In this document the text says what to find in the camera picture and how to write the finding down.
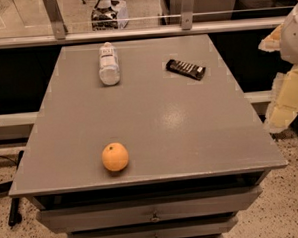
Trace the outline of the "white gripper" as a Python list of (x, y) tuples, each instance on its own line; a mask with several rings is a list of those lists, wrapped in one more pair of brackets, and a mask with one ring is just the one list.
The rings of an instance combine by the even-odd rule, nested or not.
[[(298, 6), (294, 6), (283, 25), (278, 25), (259, 43), (258, 49), (269, 53), (281, 50), (284, 61), (298, 64)], [(298, 65), (286, 74), (276, 74), (267, 107), (265, 129), (270, 134), (288, 129), (298, 115)]]

